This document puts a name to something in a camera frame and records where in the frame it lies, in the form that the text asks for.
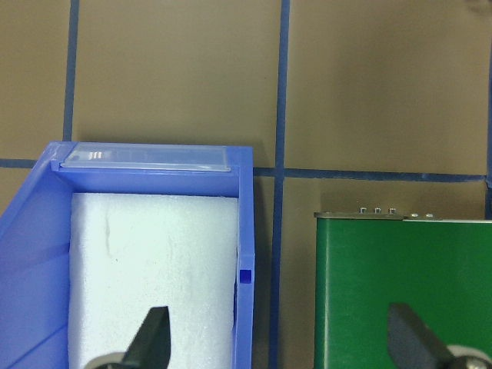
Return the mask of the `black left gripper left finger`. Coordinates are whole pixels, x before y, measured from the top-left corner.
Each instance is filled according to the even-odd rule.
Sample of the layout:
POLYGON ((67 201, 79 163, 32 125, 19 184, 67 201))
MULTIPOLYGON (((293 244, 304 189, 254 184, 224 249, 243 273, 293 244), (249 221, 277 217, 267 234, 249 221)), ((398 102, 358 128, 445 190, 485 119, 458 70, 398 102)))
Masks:
POLYGON ((121 361, 124 368, 167 368, 171 359, 168 307, 152 307, 121 361))

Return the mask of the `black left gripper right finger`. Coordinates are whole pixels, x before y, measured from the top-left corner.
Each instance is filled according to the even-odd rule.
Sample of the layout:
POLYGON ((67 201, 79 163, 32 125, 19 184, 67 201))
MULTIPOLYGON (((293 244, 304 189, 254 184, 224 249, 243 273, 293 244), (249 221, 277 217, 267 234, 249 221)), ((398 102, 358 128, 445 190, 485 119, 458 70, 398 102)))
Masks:
POLYGON ((446 368, 450 351, 405 303, 391 303, 387 313, 387 351, 397 368, 446 368))

